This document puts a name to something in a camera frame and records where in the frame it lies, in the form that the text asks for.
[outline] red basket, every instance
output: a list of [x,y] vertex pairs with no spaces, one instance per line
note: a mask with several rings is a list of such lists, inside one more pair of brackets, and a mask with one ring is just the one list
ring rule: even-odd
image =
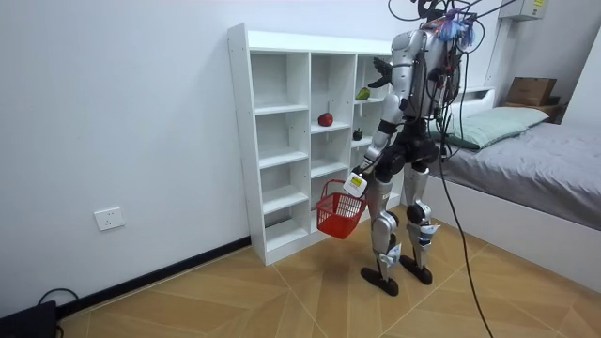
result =
[[332,237],[345,239],[359,223],[366,202],[342,192],[327,194],[328,185],[332,182],[345,184],[343,180],[333,179],[323,187],[321,199],[316,203],[317,229]]

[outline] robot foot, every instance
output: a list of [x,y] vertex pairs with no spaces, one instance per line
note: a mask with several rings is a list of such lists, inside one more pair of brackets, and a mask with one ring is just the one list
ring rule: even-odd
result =
[[398,284],[394,281],[394,279],[389,278],[388,281],[385,281],[378,271],[370,268],[361,269],[361,276],[365,281],[369,282],[373,286],[379,287],[387,294],[393,297],[398,295]]
[[407,269],[407,271],[411,272],[420,282],[431,285],[432,284],[432,272],[426,267],[423,269],[418,268],[417,263],[413,258],[407,257],[405,255],[401,256],[400,259],[401,265]]

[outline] bed frame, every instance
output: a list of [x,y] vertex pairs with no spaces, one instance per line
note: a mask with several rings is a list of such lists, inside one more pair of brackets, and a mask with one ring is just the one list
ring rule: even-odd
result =
[[[471,90],[463,116],[492,108],[494,89]],[[453,182],[447,187],[466,232],[601,292],[601,231]],[[456,227],[440,178],[430,176],[424,201],[432,217]]]

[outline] white wall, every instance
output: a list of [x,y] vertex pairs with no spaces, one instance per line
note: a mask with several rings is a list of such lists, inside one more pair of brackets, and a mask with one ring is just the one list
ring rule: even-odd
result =
[[[0,2],[0,316],[248,235],[226,42],[241,22],[386,40],[417,27],[384,0]],[[127,225],[100,233],[93,212],[113,206]]]
[[515,53],[500,88],[501,102],[517,76],[558,79],[552,95],[568,102],[599,25],[599,0],[548,0],[543,20],[514,23]]
[[563,118],[564,126],[597,130],[601,127],[601,109],[598,103],[599,76],[601,76],[601,30],[599,32]]

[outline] light green pillow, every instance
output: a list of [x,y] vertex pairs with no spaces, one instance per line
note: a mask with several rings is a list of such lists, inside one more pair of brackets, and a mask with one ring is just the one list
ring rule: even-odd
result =
[[548,118],[548,115],[533,108],[499,107],[478,115],[500,115],[503,118],[522,123],[526,127],[535,126]]
[[[519,135],[529,127],[548,118],[547,114],[531,108],[494,108],[463,118],[463,137],[461,125],[456,116],[449,125],[447,141],[452,145],[467,149],[484,149],[507,137]],[[440,134],[431,123],[430,130],[436,140]]]

